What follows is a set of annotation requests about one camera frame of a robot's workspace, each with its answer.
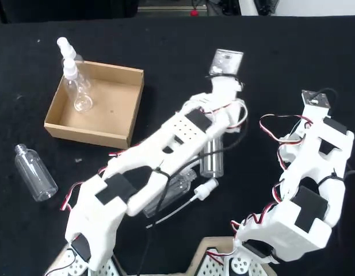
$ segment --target open cardboard box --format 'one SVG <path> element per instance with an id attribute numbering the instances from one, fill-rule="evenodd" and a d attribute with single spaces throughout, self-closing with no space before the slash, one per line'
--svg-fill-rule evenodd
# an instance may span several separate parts
<path id="1" fill-rule="evenodd" d="M 96 62 L 80 66 L 86 67 L 92 81 L 92 109 L 85 113 L 74 109 L 62 78 L 44 127 L 57 138 L 128 148 L 142 96 L 144 71 Z"/>

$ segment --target white robotic arm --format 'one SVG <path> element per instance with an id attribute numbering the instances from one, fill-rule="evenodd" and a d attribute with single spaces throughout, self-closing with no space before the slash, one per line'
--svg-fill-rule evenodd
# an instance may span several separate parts
<path id="1" fill-rule="evenodd" d="M 192 96 L 153 135 L 112 158 L 102 178 L 96 175 L 82 184 L 65 238 L 89 260 L 89 269 L 98 270 L 112 256 L 117 228 L 125 214 L 135 216 L 143 210 L 207 142 L 224 132 L 240 131 L 247 109 L 236 98 L 241 84 L 233 74 L 241 58 L 240 52 L 217 50 L 210 70 L 213 93 Z M 239 121 L 242 110 L 245 114 Z M 122 174 L 141 166 L 149 166 L 153 172 L 136 191 Z"/>
<path id="2" fill-rule="evenodd" d="M 225 258 L 226 276 L 248 275 L 250 264 L 289 262 L 324 248 L 339 220 L 345 193 L 342 177 L 354 134 L 327 116 L 330 106 L 325 94 L 303 91 L 303 101 L 304 112 L 297 128 L 280 139 L 281 166 L 283 162 L 291 164 L 283 167 L 280 181 L 273 188 L 277 202 L 241 222 L 235 250 Z M 320 151 L 323 141 L 333 146 L 327 154 Z M 299 187 L 306 177 L 318 184 L 319 195 Z"/>

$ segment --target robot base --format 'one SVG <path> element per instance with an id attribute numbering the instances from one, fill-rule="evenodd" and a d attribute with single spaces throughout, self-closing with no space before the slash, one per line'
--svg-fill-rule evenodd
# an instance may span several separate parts
<path id="1" fill-rule="evenodd" d="M 57 267 L 62 267 L 64 265 L 67 265 L 71 263 L 74 260 L 74 256 L 72 255 L 72 252 L 66 251 L 66 248 L 64 248 L 59 256 L 56 258 L 56 260 L 53 262 L 53 264 L 48 268 L 48 270 L 55 269 Z M 189 266 L 189 269 L 185 273 L 174 273 L 174 274 L 168 274 L 168 275 L 173 275 L 173 276 L 224 276 L 223 274 L 223 267 L 220 266 L 218 263 L 215 263 L 214 260 L 212 260 L 209 256 L 206 255 L 206 251 L 208 248 L 216 248 L 219 252 L 230 252 L 232 251 L 232 237 L 205 237 L 203 240 L 200 242 L 198 249 L 192 259 L 192 262 Z M 239 260 L 233 259 L 234 262 L 237 262 L 238 268 L 240 267 L 239 265 Z M 98 276 L 111 276 L 113 273 L 113 276 L 127 276 L 127 274 L 120 268 L 117 260 L 116 264 L 115 262 L 112 262 L 109 260 L 107 262 L 108 265 L 105 265 L 104 268 L 100 269 L 96 275 Z M 81 267 L 80 265 L 83 265 L 81 259 L 77 263 L 74 263 L 73 267 L 59 270 L 56 272 L 53 272 L 49 276 L 62 276 L 62 275 L 81 275 L 86 268 Z M 75 268 L 79 268 L 80 270 L 77 270 L 77 273 L 74 274 Z M 161 274 L 150 274 L 149 276 L 158 276 Z M 277 274 L 272 270 L 270 266 L 267 264 L 262 264 L 262 267 L 260 268 L 259 264 L 253 263 L 249 268 L 249 276 L 277 276 Z"/>

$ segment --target black table surface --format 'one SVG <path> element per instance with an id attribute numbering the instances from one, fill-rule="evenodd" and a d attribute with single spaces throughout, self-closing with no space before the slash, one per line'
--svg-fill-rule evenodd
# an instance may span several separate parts
<path id="1" fill-rule="evenodd" d="M 355 17 L 133 18 L 0 25 L 0 275 L 43 273 L 66 243 L 68 213 L 58 207 L 67 189 L 94 175 L 114 150 L 55 139 L 43 127 L 62 74 L 59 36 L 68 37 L 87 60 L 145 70 L 133 143 L 155 132 L 191 95 L 210 91 L 204 76 L 217 48 L 245 53 L 239 77 L 245 83 L 240 97 L 250 111 L 249 133 L 225 154 L 219 188 L 157 228 L 145 273 L 185 271 L 203 237 L 232 236 L 230 219 L 241 221 L 271 200 L 270 189 L 281 169 L 277 144 L 259 129 L 261 115 L 301 114 L 301 89 L 333 87 L 340 96 L 333 117 L 355 133 Z M 270 127 L 283 135 L 293 123 L 295 119 L 278 119 Z M 58 184 L 51 201 L 34 202 L 23 185 L 14 166 L 13 148 L 18 143 L 39 153 Z M 355 141 L 350 165 L 355 168 Z M 114 252 L 128 273 L 135 273 L 139 265 L 146 224 L 142 214 L 125 217 L 118 230 Z M 342 219 L 327 248 L 273 267 L 279 275 L 352 275 L 353 256 L 355 178 L 350 178 Z"/>

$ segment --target clear plastic bottle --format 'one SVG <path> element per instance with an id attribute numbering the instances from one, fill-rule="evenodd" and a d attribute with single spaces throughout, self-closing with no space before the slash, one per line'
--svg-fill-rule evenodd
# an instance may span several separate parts
<path id="1" fill-rule="evenodd" d="M 88 88 L 90 88 L 90 78 L 88 71 L 86 70 L 86 67 L 84 65 L 83 57 L 76 53 L 74 47 L 68 42 L 67 38 L 65 37 L 58 38 L 57 45 L 60 48 L 62 54 L 62 67 L 65 59 L 73 59 L 77 64 L 78 70 L 81 72 L 84 78 L 88 79 Z"/>
<path id="2" fill-rule="evenodd" d="M 207 142 L 202 154 L 218 151 L 223 148 L 221 137 L 214 138 L 212 141 Z M 206 178 L 218 178 L 223 176 L 223 153 L 208 155 L 200 159 L 200 175 Z"/>
<path id="3" fill-rule="evenodd" d="M 76 53 L 74 47 L 68 42 L 67 38 L 60 37 L 57 39 L 57 45 L 60 48 L 61 54 L 63 56 L 62 65 L 65 59 L 73 59 L 77 63 L 83 63 L 84 59 L 81 55 Z"/>
<path id="4" fill-rule="evenodd" d="M 15 151 L 15 165 L 35 201 L 51 198 L 58 191 L 58 187 L 38 153 L 27 149 L 24 144 L 16 145 Z"/>
<path id="5" fill-rule="evenodd" d="M 63 62 L 64 85 L 74 108 L 78 112 L 86 112 L 93 107 L 90 96 L 91 84 L 79 71 L 73 59 Z"/>
<path id="6" fill-rule="evenodd" d="M 194 170 L 189 169 L 186 172 L 181 172 L 171 179 L 170 187 L 167 191 L 165 199 L 162 201 L 160 210 L 170 205 L 175 200 L 179 199 L 182 195 L 190 190 L 191 182 L 196 178 Z M 161 199 L 161 195 L 154 198 L 145 208 L 144 214 L 151 217 L 155 213 L 156 206 Z"/>

